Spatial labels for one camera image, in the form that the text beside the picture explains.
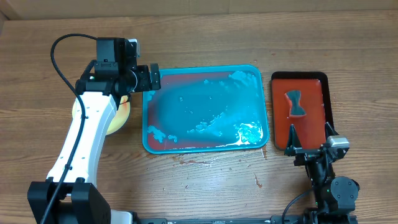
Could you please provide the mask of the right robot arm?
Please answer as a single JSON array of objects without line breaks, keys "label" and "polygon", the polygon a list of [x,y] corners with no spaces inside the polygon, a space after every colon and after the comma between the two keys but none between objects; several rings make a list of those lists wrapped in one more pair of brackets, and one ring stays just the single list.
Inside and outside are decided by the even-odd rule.
[{"label": "right robot arm", "polygon": [[[330,123],[325,123],[326,142],[318,149],[304,149],[295,126],[289,129],[289,139],[284,151],[286,156],[294,156],[295,166],[304,166],[312,188],[295,197],[284,209],[282,223],[357,223],[350,213],[355,210],[360,186],[348,177],[337,177],[332,163],[345,157],[349,141],[339,135]],[[289,208],[302,197],[313,193],[315,208],[307,208],[300,216],[287,216]]]}]

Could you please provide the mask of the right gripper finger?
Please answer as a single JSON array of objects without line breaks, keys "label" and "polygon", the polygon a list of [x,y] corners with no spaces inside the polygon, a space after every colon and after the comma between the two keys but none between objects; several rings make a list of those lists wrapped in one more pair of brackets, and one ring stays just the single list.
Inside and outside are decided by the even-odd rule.
[{"label": "right gripper finger", "polygon": [[330,136],[337,136],[338,133],[333,128],[333,125],[329,122],[325,123],[325,138],[328,139]]},{"label": "right gripper finger", "polygon": [[284,151],[285,156],[295,156],[297,151],[302,150],[302,145],[300,143],[299,137],[297,135],[295,126],[290,125],[289,128],[289,138],[287,141],[287,146]]}]

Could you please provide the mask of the black tray with red water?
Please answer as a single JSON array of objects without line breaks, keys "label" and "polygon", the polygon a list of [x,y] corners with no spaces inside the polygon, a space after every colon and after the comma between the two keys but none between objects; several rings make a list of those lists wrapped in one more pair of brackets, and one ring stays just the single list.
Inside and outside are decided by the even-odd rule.
[{"label": "black tray with red water", "polygon": [[[306,115],[289,117],[289,105],[284,94],[301,91],[300,104]],[[328,78],[323,72],[274,72],[271,76],[272,112],[274,117],[274,145],[284,150],[289,128],[295,126],[304,149],[317,149],[326,141],[325,123],[333,125]]]}]

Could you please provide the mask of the dark teal sponge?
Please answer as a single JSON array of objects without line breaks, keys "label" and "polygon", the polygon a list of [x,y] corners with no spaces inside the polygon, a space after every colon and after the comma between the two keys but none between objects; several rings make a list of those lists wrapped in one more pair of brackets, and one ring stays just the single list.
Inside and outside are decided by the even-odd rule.
[{"label": "dark teal sponge", "polygon": [[290,118],[301,118],[306,115],[304,108],[300,104],[301,91],[291,90],[284,94],[287,103],[289,105],[289,117]]}]

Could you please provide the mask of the teal plastic tray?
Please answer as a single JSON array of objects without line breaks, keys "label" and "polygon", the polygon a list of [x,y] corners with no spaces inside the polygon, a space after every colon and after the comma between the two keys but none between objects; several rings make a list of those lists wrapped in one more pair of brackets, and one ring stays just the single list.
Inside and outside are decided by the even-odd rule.
[{"label": "teal plastic tray", "polygon": [[252,65],[170,68],[143,94],[142,143],[152,154],[255,149],[269,140],[260,71]]}]

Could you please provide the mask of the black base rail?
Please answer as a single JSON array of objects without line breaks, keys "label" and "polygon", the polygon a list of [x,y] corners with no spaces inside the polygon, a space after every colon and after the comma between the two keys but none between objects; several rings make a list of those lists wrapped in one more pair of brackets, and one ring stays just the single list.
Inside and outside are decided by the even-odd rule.
[{"label": "black base rail", "polygon": [[138,218],[133,224],[358,224],[356,216],[351,217],[331,217],[323,216],[318,220],[310,220],[303,215],[287,215],[282,221],[281,215],[273,215],[269,218],[232,218],[232,219],[184,219],[167,220],[166,218]]}]

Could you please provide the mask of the yellow-green plate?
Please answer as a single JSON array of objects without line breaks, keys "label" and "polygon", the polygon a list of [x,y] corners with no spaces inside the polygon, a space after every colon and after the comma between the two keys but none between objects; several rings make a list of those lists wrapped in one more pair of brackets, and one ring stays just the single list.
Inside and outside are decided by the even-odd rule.
[{"label": "yellow-green plate", "polygon": [[85,111],[85,123],[81,137],[88,135],[108,135],[119,130],[127,121],[130,106],[127,97],[123,96],[117,102],[112,95],[102,92],[86,91],[80,95],[83,107],[78,99],[72,108],[72,123],[69,133],[76,137],[80,129],[82,111]]}]

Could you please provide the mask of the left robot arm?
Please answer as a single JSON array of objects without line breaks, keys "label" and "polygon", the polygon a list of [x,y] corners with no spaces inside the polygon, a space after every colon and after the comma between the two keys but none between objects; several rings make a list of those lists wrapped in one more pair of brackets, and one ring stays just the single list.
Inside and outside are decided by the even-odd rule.
[{"label": "left robot arm", "polygon": [[43,182],[27,192],[37,223],[139,223],[135,212],[111,209],[96,187],[97,170],[107,130],[121,98],[159,90],[156,63],[138,65],[136,39],[97,37],[96,59],[75,85],[76,111],[61,153]]}]

